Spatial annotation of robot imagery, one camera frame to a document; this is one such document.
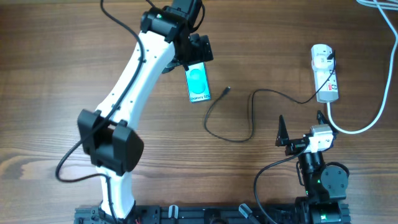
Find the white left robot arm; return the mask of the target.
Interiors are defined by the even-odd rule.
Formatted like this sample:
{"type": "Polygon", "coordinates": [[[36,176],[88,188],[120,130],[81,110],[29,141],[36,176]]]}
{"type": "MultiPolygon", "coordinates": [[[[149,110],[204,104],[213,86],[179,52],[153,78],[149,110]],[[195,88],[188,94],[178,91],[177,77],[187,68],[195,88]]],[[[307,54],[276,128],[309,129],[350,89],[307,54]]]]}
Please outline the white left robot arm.
{"type": "Polygon", "coordinates": [[[95,111],[78,117],[81,145],[101,179],[102,202],[76,210],[77,223],[139,223],[132,194],[132,170],[144,143],[136,128],[162,74],[181,66],[192,103],[211,98],[205,63],[213,59],[209,38],[197,29],[205,16],[201,1],[152,7],[141,19],[134,53],[110,94],[95,111]]]}

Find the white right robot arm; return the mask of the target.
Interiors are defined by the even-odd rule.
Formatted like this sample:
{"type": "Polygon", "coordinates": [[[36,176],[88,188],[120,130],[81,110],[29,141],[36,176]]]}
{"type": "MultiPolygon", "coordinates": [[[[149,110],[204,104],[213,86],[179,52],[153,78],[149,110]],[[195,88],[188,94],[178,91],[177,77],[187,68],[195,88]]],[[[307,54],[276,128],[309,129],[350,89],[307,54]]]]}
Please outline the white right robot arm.
{"type": "Polygon", "coordinates": [[[350,223],[349,206],[343,203],[349,170],[339,162],[326,163],[323,153],[333,147],[338,131],[321,111],[318,124],[302,138],[289,138],[284,117],[279,116],[276,146],[284,146],[287,156],[298,158],[296,170],[306,196],[297,197],[292,210],[293,223],[350,223]]]}

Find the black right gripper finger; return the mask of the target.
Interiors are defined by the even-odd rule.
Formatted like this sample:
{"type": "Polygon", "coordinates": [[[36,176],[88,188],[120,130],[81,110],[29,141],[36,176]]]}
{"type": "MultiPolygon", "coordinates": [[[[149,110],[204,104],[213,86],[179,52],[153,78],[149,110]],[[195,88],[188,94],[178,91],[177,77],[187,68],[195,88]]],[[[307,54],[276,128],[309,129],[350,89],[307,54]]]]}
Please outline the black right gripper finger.
{"type": "Polygon", "coordinates": [[[333,135],[337,136],[338,135],[338,130],[333,127],[333,125],[330,123],[330,121],[324,116],[324,114],[318,110],[317,111],[317,120],[319,124],[327,124],[331,128],[333,135]]]}
{"type": "Polygon", "coordinates": [[[277,137],[275,140],[275,145],[276,146],[286,146],[286,145],[288,145],[289,141],[290,141],[289,134],[287,132],[284,117],[282,115],[280,115],[279,116],[279,128],[278,128],[277,137]]]}

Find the blue screen smartphone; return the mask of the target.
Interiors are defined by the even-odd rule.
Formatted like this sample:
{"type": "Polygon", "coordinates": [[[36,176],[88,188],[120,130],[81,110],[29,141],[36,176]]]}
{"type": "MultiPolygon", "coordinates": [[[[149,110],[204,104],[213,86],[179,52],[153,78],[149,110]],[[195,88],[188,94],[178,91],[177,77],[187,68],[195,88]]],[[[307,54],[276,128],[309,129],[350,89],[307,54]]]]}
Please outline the blue screen smartphone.
{"type": "Polygon", "coordinates": [[[211,99],[205,63],[190,65],[185,72],[188,88],[188,98],[191,103],[208,101],[211,99]]]}

